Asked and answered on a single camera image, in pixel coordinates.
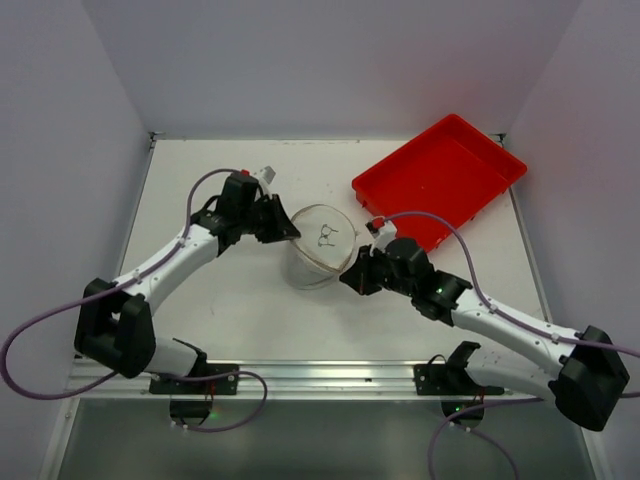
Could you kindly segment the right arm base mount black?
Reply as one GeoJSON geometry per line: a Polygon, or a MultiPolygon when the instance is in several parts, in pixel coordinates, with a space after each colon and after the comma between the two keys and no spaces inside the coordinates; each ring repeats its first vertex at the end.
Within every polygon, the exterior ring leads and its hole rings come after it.
{"type": "Polygon", "coordinates": [[[465,371],[477,342],[463,341],[448,357],[436,354],[426,363],[413,366],[413,382],[418,396],[444,397],[441,410],[445,417],[481,405],[486,396],[502,396],[505,389],[480,386],[465,371]]]}

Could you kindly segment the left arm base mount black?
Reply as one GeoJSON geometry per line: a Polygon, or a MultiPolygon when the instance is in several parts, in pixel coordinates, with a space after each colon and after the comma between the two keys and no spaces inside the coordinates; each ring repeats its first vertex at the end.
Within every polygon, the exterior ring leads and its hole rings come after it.
{"type": "Polygon", "coordinates": [[[185,382],[167,377],[157,377],[149,384],[149,393],[165,395],[169,400],[169,415],[176,423],[202,426],[213,413],[213,400],[219,394],[233,396],[237,393],[238,364],[207,363],[198,367],[194,377],[218,375],[219,379],[206,382],[185,382]]]}

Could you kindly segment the white mesh laundry bag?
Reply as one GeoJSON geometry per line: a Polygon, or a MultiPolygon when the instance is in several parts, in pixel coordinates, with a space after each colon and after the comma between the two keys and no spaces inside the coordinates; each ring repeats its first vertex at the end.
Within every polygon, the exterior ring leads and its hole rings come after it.
{"type": "Polygon", "coordinates": [[[284,279],[298,290],[319,289],[336,281],[357,251],[351,220],[330,205],[313,204],[296,212],[292,223],[301,236],[285,249],[284,279]]]}

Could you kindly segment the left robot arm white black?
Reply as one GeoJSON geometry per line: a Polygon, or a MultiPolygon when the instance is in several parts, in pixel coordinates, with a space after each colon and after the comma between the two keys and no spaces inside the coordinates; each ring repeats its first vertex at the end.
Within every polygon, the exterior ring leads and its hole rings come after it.
{"type": "Polygon", "coordinates": [[[203,375],[207,356],[179,339],[156,335],[154,315],[193,273],[220,257],[242,236],[263,244],[297,239],[298,229],[278,195],[275,172],[226,170],[220,194],[188,209],[183,229],[138,267],[112,280],[95,279],[84,291],[75,350],[125,378],[142,373],[182,378],[203,375]]]}

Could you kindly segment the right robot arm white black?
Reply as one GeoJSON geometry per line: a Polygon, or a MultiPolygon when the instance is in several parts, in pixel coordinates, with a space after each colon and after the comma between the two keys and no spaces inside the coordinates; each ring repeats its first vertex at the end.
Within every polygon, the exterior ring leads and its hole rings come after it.
{"type": "Polygon", "coordinates": [[[398,238],[384,249],[366,245],[341,283],[361,296],[388,290],[410,299],[424,317],[468,330],[508,349],[458,347],[447,364],[464,383],[502,387],[554,403],[573,423],[600,432],[630,376],[611,337],[542,322],[488,299],[471,282],[436,269],[415,240],[398,238]]]}

